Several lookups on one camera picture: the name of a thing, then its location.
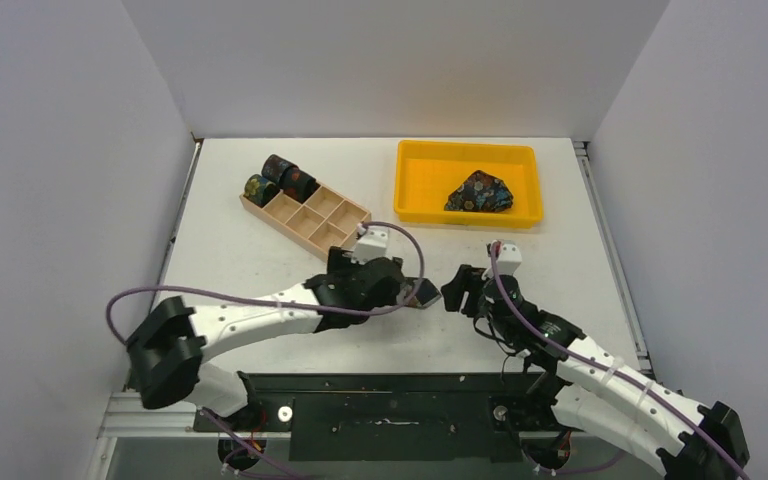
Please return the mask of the orange grey floral tie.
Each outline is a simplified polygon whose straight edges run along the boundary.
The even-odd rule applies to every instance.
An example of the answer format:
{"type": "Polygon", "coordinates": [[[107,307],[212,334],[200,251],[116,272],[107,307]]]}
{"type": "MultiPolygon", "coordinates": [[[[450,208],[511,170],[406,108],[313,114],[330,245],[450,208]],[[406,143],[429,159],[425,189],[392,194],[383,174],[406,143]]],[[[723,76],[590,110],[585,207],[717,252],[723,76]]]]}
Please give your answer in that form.
{"type": "Polygon", "coordinates": [[[413,309],[427,309],[442,298],[440,290],[427,278],[406,277],[398,297],[400,304],[413,309]],[[407,297],[418,286],[418,291],[408,300],[407,297]]]}

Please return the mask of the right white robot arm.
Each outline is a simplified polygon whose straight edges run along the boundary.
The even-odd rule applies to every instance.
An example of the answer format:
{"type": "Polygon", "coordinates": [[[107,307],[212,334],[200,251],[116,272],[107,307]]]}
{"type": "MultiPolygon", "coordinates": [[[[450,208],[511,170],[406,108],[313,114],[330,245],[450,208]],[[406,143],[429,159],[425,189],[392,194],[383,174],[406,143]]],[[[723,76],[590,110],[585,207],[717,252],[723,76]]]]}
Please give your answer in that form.
{"type": "Polygon", "coordinates": [[[745,478],[748,445],[728,405],[707,406],[646,377],[576,325],[527,301],[510,275],[463,265],[441,293],[448,311],[487,320],[492,339],[545,371],[546,387],[525,402],[535,427],[584,431],[665,479],[745,478]]]}

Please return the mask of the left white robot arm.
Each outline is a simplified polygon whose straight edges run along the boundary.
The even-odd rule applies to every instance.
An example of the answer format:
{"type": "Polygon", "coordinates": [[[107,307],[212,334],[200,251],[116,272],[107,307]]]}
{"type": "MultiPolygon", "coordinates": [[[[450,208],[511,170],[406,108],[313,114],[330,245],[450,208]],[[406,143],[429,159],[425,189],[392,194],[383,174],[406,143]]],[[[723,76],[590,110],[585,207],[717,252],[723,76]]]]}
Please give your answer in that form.
{"type": "Polygon", "coordinates": [[[360,262],[334,247],[325,273],[252,305],[188,306],[179,296],[164,299],[125,342],[142,406],[190,403],[233,430],[250,428],[263,407],[249,378],[213,358],[280,336],[362,324],[373,310],[396,306],[406,280],[402,264],[387,255],[360,262]]]}

